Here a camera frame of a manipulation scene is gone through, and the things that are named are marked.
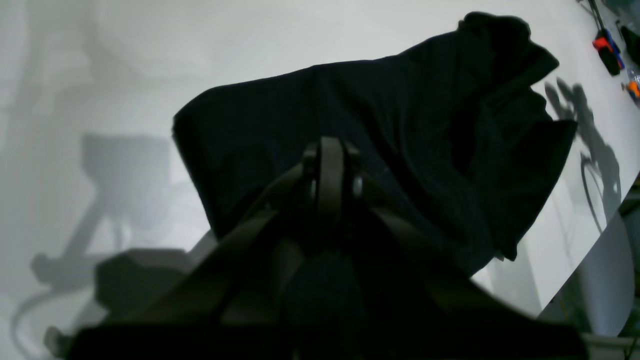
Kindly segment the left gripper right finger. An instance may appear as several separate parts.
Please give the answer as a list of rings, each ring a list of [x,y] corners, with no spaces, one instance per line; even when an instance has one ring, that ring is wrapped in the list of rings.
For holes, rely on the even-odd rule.
[[[370,245],[378,249],[360,253],[361,268],[397,269],[396,283],[404,281],[405,292],[417,292],[422,308],[434,316],[471,326],[534,326],[535,320],[517,312],[474,284],[412,223],[402,217],[384,191],[362,166],[361,153],[345,142],[343,189],[345,204],[365,222]]]

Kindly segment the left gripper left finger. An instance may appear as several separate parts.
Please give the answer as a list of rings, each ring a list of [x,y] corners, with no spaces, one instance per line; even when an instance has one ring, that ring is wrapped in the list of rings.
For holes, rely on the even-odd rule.
[[[288,284],[318,248],[318,144],[269,184],[178,285],[116,322],[131,328],[272,326]]]

